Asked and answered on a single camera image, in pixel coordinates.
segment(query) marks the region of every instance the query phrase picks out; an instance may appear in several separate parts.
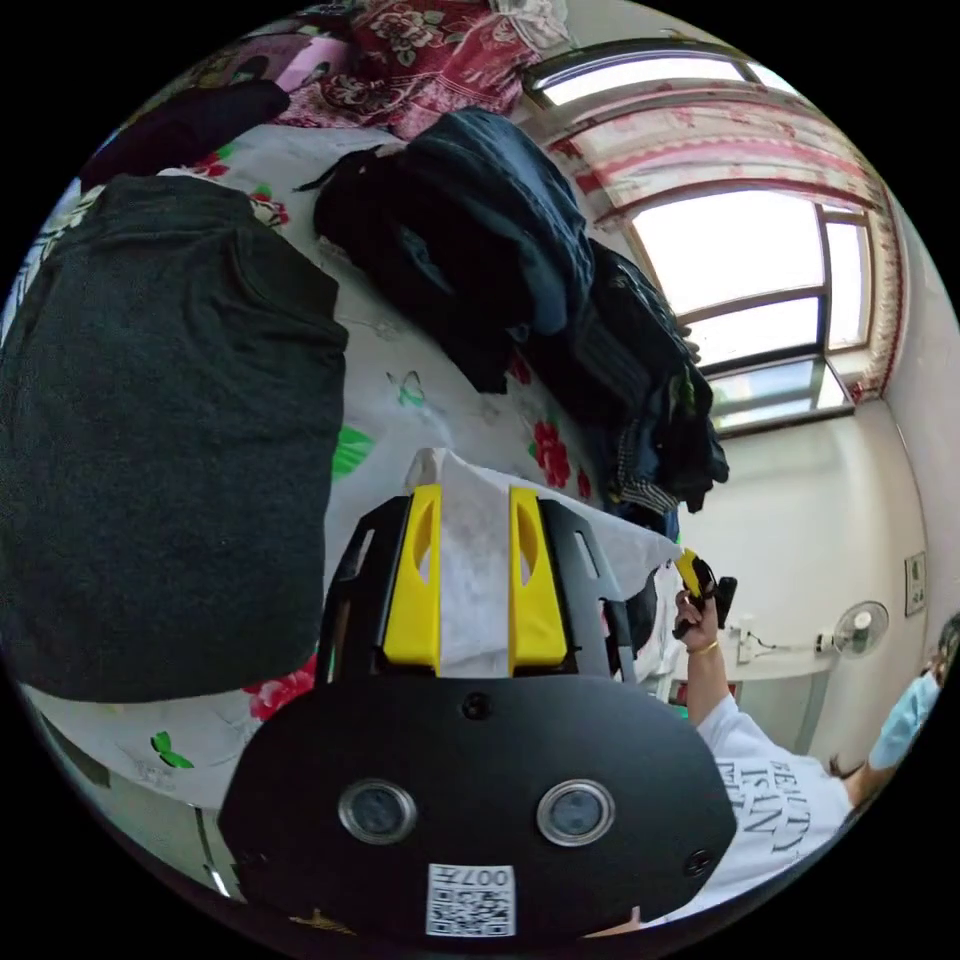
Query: face mask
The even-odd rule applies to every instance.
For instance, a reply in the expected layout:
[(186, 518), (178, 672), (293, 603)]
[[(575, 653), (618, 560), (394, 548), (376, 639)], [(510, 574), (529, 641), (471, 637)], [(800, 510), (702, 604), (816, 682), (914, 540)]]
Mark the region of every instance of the face mask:
[(874, 770), (887, 770), (904, 757), (936, 702), (940, 688), (932, 673), (917, 677), (890, 711), (867, 763)]

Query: red floral blanket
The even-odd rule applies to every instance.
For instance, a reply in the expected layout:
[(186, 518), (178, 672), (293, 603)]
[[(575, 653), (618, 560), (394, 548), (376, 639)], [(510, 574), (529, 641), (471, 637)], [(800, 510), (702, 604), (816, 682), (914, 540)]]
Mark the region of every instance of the red floral blanket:
[(355, 72), (295, 91), (275, 123), (385, 127), (412, 140), (463, 107), (508, 114), (523, 70), (540, 59), (487, 0), (371, 0), (353, 34)]

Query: screw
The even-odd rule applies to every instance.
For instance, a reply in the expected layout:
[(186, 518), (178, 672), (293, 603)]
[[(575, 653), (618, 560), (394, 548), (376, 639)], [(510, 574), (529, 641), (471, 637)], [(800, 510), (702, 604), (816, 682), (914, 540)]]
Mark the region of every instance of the screw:
[(486, 720), (490, 716), (490, 698), (485, 693), (471, 693), (463, 701), (463, 715), (468, 720)]

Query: person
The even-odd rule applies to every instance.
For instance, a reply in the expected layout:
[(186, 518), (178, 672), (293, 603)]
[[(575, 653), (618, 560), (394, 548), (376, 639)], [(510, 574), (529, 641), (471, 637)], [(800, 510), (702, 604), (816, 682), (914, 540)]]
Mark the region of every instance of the person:
[(713, 753), (737, 819), (737, 832), (700, 892), (679, 910), (593, 936), (627, 933), (679, 920), (759, 886), (813, 853), (893, 776), (943, 684), (946, 664), (935, 659), (894, 705), (867, 760), (845, 775), (814, 757), (777, 746), (737, 706), (727, 685), (716, 602), (702, 611), (677, 595), (676, 626), (686, 623), (687, 710)]

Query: camera lens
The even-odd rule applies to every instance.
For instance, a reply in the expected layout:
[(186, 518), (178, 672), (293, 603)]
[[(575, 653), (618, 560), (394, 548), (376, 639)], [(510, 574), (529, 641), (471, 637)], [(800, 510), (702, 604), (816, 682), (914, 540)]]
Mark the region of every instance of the camera lens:
[(537, 807), (537, 826), (551, 843), (581, 847), (599, 840), (613, 823), (613, 797), (592, 780), (551, 787)]
[(416, 823), (417, 811), (406, 790), (384, 780), (361, 780), (348, 787), (338, 805), (340, 822), (363, 843), (399, 843)]

